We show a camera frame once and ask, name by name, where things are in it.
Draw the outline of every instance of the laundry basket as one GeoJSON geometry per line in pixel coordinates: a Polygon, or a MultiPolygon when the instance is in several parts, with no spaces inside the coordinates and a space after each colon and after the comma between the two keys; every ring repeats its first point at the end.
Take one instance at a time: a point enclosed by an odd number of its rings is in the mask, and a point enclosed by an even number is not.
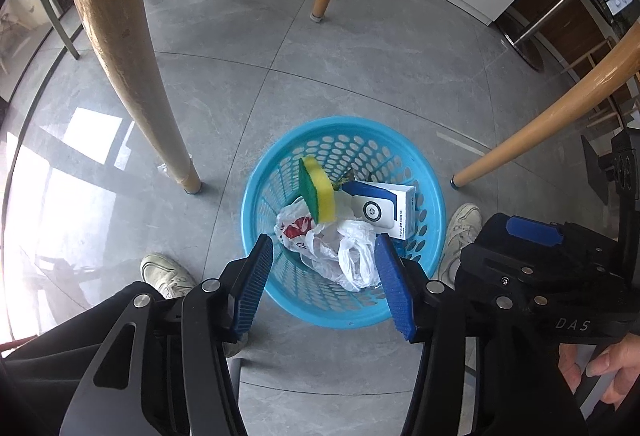
{"type": "Polygon", "coordinates": [[[348,292],[305,266],[300,254],[275,239],[280,209],[298,194],[298,159],[312,154],[332,181],[349,168],[356,178],[413,185],[418,210],[415,235],[404,241],[405,257],[428,275],[438,265],[446,213],[436,175],[420,151],[401,134],[371,120],[332,116],[297,127],[260,160],[242,200],[242,244],[246,253],[265,232],[274,238],[273,266],[265,291],[287,312],[327,328],[361,328],[390,317],[382,286],[348,292]]]}

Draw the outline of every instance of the yellow sponge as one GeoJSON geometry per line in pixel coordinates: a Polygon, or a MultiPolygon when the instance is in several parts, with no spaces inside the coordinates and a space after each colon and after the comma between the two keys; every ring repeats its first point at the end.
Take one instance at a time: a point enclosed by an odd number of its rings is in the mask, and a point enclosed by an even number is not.
{"type": "Polygon", "coordinates": [[[334,187],[313,156],[298,162],[298,190],[316,223],[335,221],[334,187]]]}

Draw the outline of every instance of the product box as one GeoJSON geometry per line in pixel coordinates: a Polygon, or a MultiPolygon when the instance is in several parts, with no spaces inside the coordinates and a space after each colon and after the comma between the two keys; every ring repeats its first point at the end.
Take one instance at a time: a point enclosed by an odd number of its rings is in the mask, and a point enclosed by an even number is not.
{"type": "Polygon", "coordinates": [[[415,233],[415,187],[347,181],[341,188],[351,195],[353,214],[371,223],[378,234],[409,239],[415,233]]]}

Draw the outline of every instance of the white plastic bag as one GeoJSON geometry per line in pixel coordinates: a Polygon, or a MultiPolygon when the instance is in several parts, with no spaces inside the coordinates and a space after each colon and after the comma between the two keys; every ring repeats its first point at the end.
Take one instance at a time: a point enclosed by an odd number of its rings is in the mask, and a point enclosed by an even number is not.
{"type": "Polygon", "coordinates": [[[347,291],[377,286],[380,277],[373,259],[376,233],[372,225],[356,220],[351,197],[335,192],[337,221],[316,225],[302,198],[284,207],[274,231],[307,266],[347,291]]]}

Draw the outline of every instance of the basket rim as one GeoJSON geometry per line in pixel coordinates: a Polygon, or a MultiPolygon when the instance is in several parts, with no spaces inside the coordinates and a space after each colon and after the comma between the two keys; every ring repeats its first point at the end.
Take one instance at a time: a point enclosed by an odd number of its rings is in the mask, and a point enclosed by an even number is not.
{"type": "MultiPolygon", "coordinates": [[[[407,137],[392,129],[389,126],[384,124],[380,124],[379,122],[369,120],[367,118],[360,118],[357,116],[328,116],[325,118],[318,118],[317,120],[312,120],[301,126],[297,126],[287,133],[285,133],[279,140],[277,140],[267,151],[262,155],[260,161],[255,166],[252,171],[249,179],[247,181],[246,187],[244,189],[244,195],[242,197],[241,211],[240,211],[240,225],[241,225],[241,237],[242,237],[242,246],[244,247],[245,255],[249,254],[252,247],[254,246],[255,239],[250,238],[250,232],[253,228],[252,217],[249,212],[255,210],[255,205],[257,203],[258,196],[258,186],[262,180],[262,177],[266,174],[268,167],[271,165],[272,161],[276,158],[279,159],[281,151],[299,136],[303,136],[309,132],[312,132],[316,129],[326,128],[327,126],[332,126],[337,123],[346,126],[356,126],[363,127],[365,129],[373,129],[377,133],[382,136],[389,137],[393,142],[401,143],[405,151],[408,151],[412,157],[422,162],[428,175],[431,178],[430,187],[434,191],[434,198],[436,203],[437,210],[435,211],[439,217],[439,227],[436,233],[436,254],[440,256],[442,253],[442,248],[444,246],[444,237],[446,232],[446,208],[444,204],[444,197],[442,195],[442,189],[440,188],[440,184],[438,183],[438,177],[434,172],[433,168],[424,157],[422,152],[411,142],[407,137]]],[[[273,232],[267,232],[267,234],[273,239],[273,232]]],[[[378,324],[389,317],[391,317],[391,313],[386,309],[378,309],[378,311],[364,317],[363,318],[354,318],[352,320],[339,320],[337,318],[331,318],[330,315],[321,315],[308,311],[306,308],[301,307],[297,304],[297,302],[292,301],[280,288],[277,283],[273,283],[271,277],[267,279],[267,283],[264,287],[264,291],[280,306],[283,310],[288,313],[294,315],[295,317],[315,324],[317,326],[324,326],[327,328],[338,328],[338,329],[353,329],[353,328],[363,328],[366,326],[371,326],[374,324],[378,324]]]]}

